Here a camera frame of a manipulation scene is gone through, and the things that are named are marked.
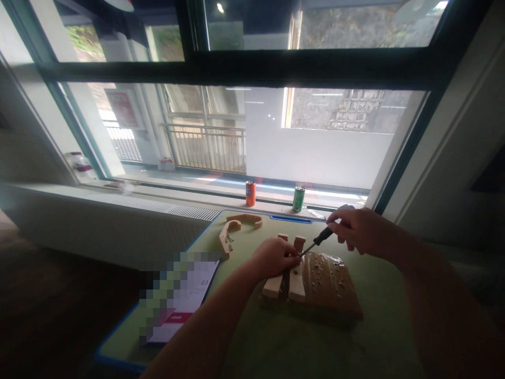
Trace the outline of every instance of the wooden floor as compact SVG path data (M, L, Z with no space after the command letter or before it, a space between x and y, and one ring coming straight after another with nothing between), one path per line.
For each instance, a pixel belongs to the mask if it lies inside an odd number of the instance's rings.
M135 377L93 355L138 294L138 271L39 248L0 220L0 376Z

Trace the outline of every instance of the orange can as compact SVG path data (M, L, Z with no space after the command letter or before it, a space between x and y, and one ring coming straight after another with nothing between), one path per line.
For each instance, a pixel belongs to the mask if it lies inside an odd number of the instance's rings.
M254 206L256 204L256 182L246 182L246 205Z

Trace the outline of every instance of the table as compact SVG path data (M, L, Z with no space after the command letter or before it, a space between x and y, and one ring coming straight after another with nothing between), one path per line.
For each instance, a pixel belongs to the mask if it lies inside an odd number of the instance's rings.
M241 213L223 211L219 214L190 246L188 254L220 252L218 236L226 217ZM254 229L252 223L243 222L240 231L230 232L233 251L230 259L220 264L208 296L264 239L284 233L289 235L291 243L295 235L310 241L325 227L323 222L262 216L262 228ZM260 283L237 326L221 376L423 377L398 269L378 258L348 252L345 245L337 243L334 235L312 250L343 259L356 288L364 320L349 329L317 323L317 316L313 321L305 321L285 312L275 312L262 306L263 283ZM149 304L136 306L103 342L96 359L142 372L160 350L159 347L139 346L139 335L145 332L149 315L152 315Z

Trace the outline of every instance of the metal railing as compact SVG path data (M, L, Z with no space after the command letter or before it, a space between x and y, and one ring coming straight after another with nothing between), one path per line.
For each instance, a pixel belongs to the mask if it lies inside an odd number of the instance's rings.
M246 173L245 129L163 124L176 166Z
M142 162L135 136L131 129L107 126L110 140L121 161Z

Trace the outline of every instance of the instruction manual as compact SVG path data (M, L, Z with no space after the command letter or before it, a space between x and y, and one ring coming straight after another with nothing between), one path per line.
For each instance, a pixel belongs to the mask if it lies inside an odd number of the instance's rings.
M212 283L219 261L194 262L194 270L187 271L187 279L180 280L178 290L174 290L174 298L167 299L167 320L153 327L153 335L147 343L167 343L200 308Z

